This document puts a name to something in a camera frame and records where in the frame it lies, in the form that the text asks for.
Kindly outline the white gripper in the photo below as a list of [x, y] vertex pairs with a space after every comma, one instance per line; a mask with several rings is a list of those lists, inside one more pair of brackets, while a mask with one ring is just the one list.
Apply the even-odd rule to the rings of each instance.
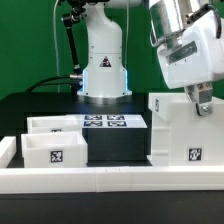
[[171, 51], [164, 44], [157, 49], [166, 85], [170, 89], [186, 86], [185, 93], [191, 102], [196, 102], [199, 116], [213, 112], [211, 82], [224, 79], [224, 19], [221, 25], [222, 35], [217, 39], [216, 19], [209, 11], [183, 32], [179, 49]]

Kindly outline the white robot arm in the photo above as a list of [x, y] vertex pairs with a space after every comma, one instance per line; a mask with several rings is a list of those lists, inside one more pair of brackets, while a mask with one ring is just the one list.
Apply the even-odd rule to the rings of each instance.
[[128, 95], [121, 62], [122, 31], [104, 9], [144, 4], [150, 12], [150, 42], [168, 88], [184, 88], [197, 113], [212, 113], [212, 83], [224, 79], [224, 18], [220, 0], [110, 0], [86, 5], [88, 65], [81, 95], [104, 103]]

